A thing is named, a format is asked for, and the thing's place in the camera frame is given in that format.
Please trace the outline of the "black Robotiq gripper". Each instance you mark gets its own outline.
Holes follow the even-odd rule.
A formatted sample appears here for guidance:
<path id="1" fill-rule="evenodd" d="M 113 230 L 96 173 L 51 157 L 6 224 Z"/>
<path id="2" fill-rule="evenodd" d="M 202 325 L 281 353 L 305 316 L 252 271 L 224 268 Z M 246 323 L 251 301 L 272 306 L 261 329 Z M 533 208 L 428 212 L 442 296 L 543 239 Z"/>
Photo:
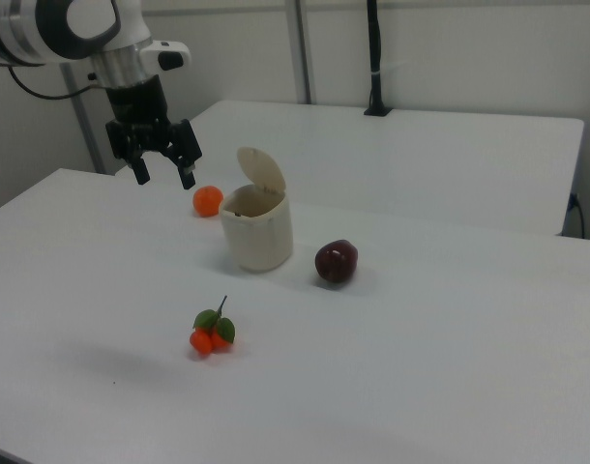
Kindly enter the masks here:
<path id="1" fill-rule="evenodd" d="M 108 88 L 106 94 L 114 114 L 105 125 L 112 154 L 133 171 L 137 183 L 150 180 L 143 152 L 159 151 L 177 167 L 183 189 L 194 187 L 193 171 L 202 151 L 189 120 L 170 124 L 160 78 Z"/>

